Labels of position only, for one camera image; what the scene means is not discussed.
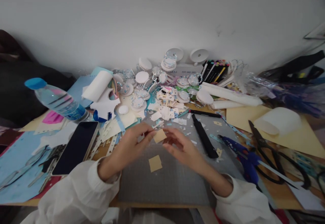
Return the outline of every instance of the smartphone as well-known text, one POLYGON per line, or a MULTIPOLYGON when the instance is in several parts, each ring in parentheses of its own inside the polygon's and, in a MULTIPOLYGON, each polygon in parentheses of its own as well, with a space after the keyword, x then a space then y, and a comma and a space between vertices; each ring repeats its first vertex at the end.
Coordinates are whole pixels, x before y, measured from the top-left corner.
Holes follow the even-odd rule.
POLYGON ((97 133, 98 122, 81 122, 62 152, 52 176, 68 175, 79 163, 87 159, 97 133))

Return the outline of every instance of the white jacket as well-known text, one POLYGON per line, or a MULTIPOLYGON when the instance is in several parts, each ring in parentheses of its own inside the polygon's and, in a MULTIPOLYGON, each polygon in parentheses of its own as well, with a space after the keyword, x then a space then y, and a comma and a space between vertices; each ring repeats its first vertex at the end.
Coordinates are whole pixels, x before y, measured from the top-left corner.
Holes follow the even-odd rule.
MULTIPOLYGON (((41 198, 38 210, 27 216, 22 224, 100 223, 120 185, 120 174, 106 183, 99 178, 97 166, 100 161, 85 161, 76 166, 41 198)), ((232 177, 231 180, 234 189, 227 198, 214 194, 216 214, 223 223, 281 224, 270 211, 267 197, 254 184, 232 177)), ((157 218, 158 215, 152 214, 147 223, 155 223, 157 218)), ((130 223, 143 223, 144 219, 145 215, 136 216, 130 223)), ((170 223, 162 220, 164 218, 159 223, 170 223)))

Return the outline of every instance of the plastic water bottle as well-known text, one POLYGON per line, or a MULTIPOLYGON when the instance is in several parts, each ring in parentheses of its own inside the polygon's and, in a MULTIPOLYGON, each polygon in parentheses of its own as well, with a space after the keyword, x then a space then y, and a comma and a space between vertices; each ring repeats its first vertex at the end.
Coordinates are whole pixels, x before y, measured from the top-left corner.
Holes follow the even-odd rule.
POLYGON ((47 108, 75 123, 89 120, 89 112, 66 91, 48 85, 41 78, 25 81, 25 86, 35 90, 38 100, 47 108))

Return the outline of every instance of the scissors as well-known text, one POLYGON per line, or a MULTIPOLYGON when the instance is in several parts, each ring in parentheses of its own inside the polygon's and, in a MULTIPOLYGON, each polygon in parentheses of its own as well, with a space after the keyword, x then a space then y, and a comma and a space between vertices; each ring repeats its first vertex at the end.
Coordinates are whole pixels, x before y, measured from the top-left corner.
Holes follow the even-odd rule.
MULTIPOLYGON (((289 161, 301 173, 301 175, 304 178, 304 185, 302 185, 302 187, 304 189, 308 189, 311 186, 311 181, 310 181, 310 178, 308 177, 307 173, 305 172, 305 170, 301 166, 299 166, 294 160, 292 160, 290 157, 286 156, 282 152, 277 152, 274 148, 269 146, 266 143, 265 139, 261 136, 260 132, 255 128, 254 124, 250 120, 248 120, 248 122, 250 124, 252 133, 253 133, 253 135, 256 139, 256 142, 257 142, 257 150, 261 154, 261 156, 266 160, 268 165, 270 167, 272 167, 273 169, 277 170, 282 175, 286 176, 285 171, 282 167, 282 164, 280 163, 280 156, 282 156, 287 161, 289 161), (273 164, 273 162, 267 157, 267 155, 263 151, 265 148, 271 150, 276 166, 273 164)), ((282 179, 281 177, 279 177, 278 179, 271 178, 269 175, 266 175, 257 165, 255 166, 255 168, 263 177, 265 177, 269 181, 276 183, 276 184, 280 184, 280 185, 285 183, 285 180, 282 179)))

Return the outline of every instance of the wooden desk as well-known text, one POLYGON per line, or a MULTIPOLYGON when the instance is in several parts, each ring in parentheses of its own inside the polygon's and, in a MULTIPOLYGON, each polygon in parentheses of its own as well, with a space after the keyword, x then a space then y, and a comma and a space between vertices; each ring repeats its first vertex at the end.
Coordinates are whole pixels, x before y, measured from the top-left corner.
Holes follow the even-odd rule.
MULTIPOLYGON (((193 110, 201 110, 201 111, 205 111, 205 112, 214 113, 214 111, 209 110, 207 107, 198 109, 193 104, 188 104, 187 106, 189 106, 190 109, 193 109, 193 110)), ((240 141, 243 145, 245 145, 244 138, 240 137, 240 141)), ((99 147, 98 153, 94 155, 93 160, 98 160, 99 158, 106 156, 109 145, 110 144, 106 144, 102 147, 99 147)), ((276 145, 274 143, 271 143, 271 146, 275 149, 277 149, 277 148, 279 149, 279 145, 276 145)), ((276 178, 275 174, 272 173, 270 170, 264 168, 264 172, 266 174, 272 176, 273 178, 276 178)), ((297 177, 295 177, 289 173, 287 173, 287 177, 293 181, 300 181, 300 179, 298 179, 297 177)), ((262 179, 264 185, 266 186, 267 190, 269 191, 270 195, 272 196, 277 208, 303 210, 303 207, 298 202, 298 200, 296 199, 294 194, 291 192, 291 190, 287 184, 278 185, 278 184, 272 183, 271 181, 265 179, 261 175, 260 175, 260 178, 262 179)), ((317 190, 313 187, 310 190, 317 197, 319 197, 320 199, 325 201, 322 196, 322 193, 319 190, 317 190)), ((26 201, 24 203, 15 203, 15 204, 10 204, 10 205, 37 206, 38 202, 39 202, 39 199, 32 199, 32 200, 26 201)), ((168 204, 163 205, 163 204, 150 204, 150 203, 148 203, 148 204, 145 204, 145 203, 123 203, 123 202, 118 201, 118 196, 116 196, 112 200, 110 206, 111 207, 134 207, 134 208, 197 208, 197 207, 200 207, 200 206, 188 206, 188 205, 168 205, 168 204)))

